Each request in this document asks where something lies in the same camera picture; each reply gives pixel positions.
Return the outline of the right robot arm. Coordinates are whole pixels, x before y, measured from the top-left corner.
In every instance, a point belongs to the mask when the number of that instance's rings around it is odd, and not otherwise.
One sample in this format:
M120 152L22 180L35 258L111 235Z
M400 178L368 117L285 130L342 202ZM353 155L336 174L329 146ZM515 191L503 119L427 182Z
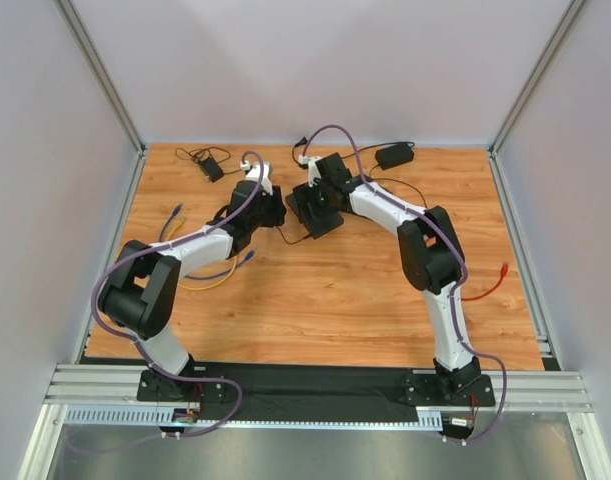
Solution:
M394 234L407 281L420 291L435 341L435 389L452 400L471 397L481 381L461 303L464 255L445 209L406 202L364 174L354 176L338 154L301 155L314 204L364 217Z

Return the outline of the black network switch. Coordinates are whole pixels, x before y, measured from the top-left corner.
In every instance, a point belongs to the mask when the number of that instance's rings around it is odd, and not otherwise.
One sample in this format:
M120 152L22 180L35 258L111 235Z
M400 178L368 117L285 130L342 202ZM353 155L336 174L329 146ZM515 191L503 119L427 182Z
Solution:
M382 198L391 198L392 193L386 188L382 187L380 184L373 183L372 184L373 191L376 195L381 196Z
M326 203L321 189L303 183L293 188L286 197L287 205L313 239L340 227L344 219L339 211Z

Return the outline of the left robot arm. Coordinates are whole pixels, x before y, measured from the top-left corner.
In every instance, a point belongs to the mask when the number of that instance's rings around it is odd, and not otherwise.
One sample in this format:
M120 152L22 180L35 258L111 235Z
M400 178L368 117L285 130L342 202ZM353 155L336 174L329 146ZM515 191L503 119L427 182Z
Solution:
M114 266L94 287L93 314L106 331L133 341L146 360L139 400L188 400L213 381L197 374L193 357L169 325L179 281L236 257L258 229L282 226L285 215L279 186L242 180L230 203L198 231L173 241L131 240L123 246Z

